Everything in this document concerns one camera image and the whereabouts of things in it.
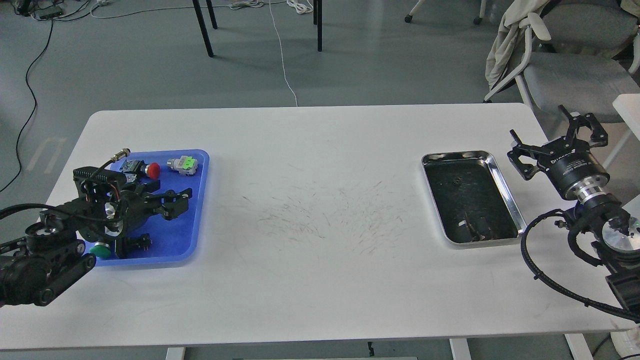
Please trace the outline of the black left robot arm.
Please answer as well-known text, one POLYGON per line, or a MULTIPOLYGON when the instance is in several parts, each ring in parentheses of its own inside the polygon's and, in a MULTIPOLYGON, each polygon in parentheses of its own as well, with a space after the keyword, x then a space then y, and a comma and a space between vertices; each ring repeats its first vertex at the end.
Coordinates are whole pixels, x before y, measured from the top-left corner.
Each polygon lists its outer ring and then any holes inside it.
POLYGON ((126 165, 110 170, 130 155, 124 148, 105 164, 73 171, 77 198, 57 206, 21 203, 1 210, 1 218, 37 209, 39 221, 17 239, 1 244, 1 305, 50 305, 91 271, 98 258, 124 259, 148 249, 149 234, 132 236, 149 218, 171 221, 189 209, 190 187, 160 193, 159 167, 126 165))

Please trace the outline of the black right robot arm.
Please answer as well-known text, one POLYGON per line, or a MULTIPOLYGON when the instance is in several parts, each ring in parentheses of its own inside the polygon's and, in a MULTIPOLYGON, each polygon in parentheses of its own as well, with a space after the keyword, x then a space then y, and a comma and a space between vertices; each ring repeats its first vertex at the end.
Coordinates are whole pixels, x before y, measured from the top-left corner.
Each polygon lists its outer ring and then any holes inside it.
POLYGON ((553 209, 539 215, 525 228, 520 250, 526 266, 535 280, 554 291, 612 316, 639 322, 639 219, 623 208, 622 202, 605 186, 610 174, 592 154, 592 148, 608 145, 608 133, 597 117, 569 112, 564 105, 558 109, 568 121, 564 136, 542 146, 526 145, 511 130, 514 146, 507 154, 521 177, 528 181, 544 173, 554 189, 574 207, 553 209), (555 217, 555 225, 567 229, 570 251, 586 264, 603 266, 609 274, 605 281, 619 306, 576 294, 560 285, 535 264, 528 250, 530 231, 541 221, 555 217))

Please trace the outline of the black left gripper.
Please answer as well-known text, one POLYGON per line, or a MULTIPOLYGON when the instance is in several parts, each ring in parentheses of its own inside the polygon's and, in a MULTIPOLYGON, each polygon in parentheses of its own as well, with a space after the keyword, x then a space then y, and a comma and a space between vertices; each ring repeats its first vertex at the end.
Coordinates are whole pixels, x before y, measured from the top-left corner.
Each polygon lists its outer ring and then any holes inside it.
POLYGON ((125 186, 119 199, 111 196, 107 201, 107 218, 119 219, 107 224, 107 235, 125 237, 131 231, 142 227, 153 215, 172 221, 189 210, 193 189, 188 187, 176 192, 173 189, 161 192, 160 180, 145 185, 125 186))

